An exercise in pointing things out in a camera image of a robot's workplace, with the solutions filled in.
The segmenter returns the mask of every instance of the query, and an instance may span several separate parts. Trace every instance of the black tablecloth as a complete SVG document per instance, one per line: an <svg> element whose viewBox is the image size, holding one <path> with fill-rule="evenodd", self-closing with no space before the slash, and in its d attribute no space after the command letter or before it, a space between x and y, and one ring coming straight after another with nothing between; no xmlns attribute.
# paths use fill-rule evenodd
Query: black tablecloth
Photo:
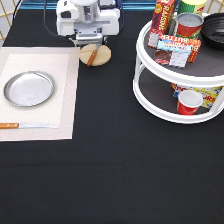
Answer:
<svg viewBox="0 0 224 224"><path fill-rule="evenodd" d="M73 47L42 10L20 10L4 46ZM125 11L111 60L79 67L72 140L0 143L0 223L224 222L224 112L194 125L150 114L133 93L150 11ZM56 32L54 10L47 11Z"/></svg>

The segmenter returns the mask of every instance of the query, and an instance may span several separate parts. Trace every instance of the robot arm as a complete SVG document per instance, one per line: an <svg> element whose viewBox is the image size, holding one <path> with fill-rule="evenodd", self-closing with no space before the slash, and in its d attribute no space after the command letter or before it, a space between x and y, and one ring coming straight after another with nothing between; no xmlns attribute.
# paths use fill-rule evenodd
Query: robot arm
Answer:
<svg viewBox="0 0 224 224"><path fill-rule="evenodd" d="M113 0L101 0L100 4L111 5ZM117 8L100 10L98 0L59 0L57 31L62 36L76 34L80 43L102 42L103 36L119 33L119 17Z"/></svg>

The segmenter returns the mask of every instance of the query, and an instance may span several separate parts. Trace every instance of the orange handle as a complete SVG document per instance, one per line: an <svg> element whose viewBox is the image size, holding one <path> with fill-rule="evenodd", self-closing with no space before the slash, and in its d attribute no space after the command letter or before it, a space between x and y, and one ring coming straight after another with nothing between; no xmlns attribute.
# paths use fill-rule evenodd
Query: orange handle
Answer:
<svg viewBox="0 0 224 224"><path fill-rule="evenodd" d="M18 123L0 123L0 129L12 129L12 128L18 128Z"/></svg>
<svg viewBox="0 0 224 224"><path fill-rule="evenodd" d="M94 59L95 59L95 57L96 57L96 54L97 54L97 50L94 50L94 51L92 52L92 54L91 54L91 56L90 56L88 62L87 62L87 66L88 66L88 67L90 67L90 66L93 64L93 61L94 61Z"/></svg>

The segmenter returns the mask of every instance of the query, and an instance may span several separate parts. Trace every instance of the food package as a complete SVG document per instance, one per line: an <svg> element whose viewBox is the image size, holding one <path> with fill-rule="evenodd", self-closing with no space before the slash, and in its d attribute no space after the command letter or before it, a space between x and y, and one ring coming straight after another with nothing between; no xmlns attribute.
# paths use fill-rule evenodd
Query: food package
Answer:
<svg viewBox="0 0 224 224"><path fill-rule="evenodd" d="M159 35L169 31L175 9L175 0L157 0L149 32L149 47L156 48Z"/></svg>
<svg viewBox="0 0 224 224"><path fill-rule="evenodd" d="M159 64L184 68L192 48L193 45L188 45L181 41L159 38L154 60Z"/></svg>

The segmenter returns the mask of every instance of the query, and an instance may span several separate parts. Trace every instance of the orange-handled knife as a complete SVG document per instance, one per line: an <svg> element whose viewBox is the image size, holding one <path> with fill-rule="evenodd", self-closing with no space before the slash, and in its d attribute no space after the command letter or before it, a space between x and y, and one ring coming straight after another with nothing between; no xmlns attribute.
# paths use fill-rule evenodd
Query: orange-handled knife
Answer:
<svg viewBox="0 0 224 224"><path fill-rule="evenodd" d="M0 129L15 128L57 128L53 124L34 124L34 123L0 123Z"/></svg>
<svg viewBox="0 0 224 224"><path fill-rule="evenodd" d="M98 51L98 49L100 48L100 46L101 46L101 44L96 44L96 50L94 50L94 51L92 52L92 54L91 54L91 56L90 56L90 58L89 58L89 60L88 60L88 62L87 62L87 66L88 66L88 67L90 67L90 66L93 64L93 62L94 62L94 60L95 60L95 58L96 58L97 51Z"/></svg>

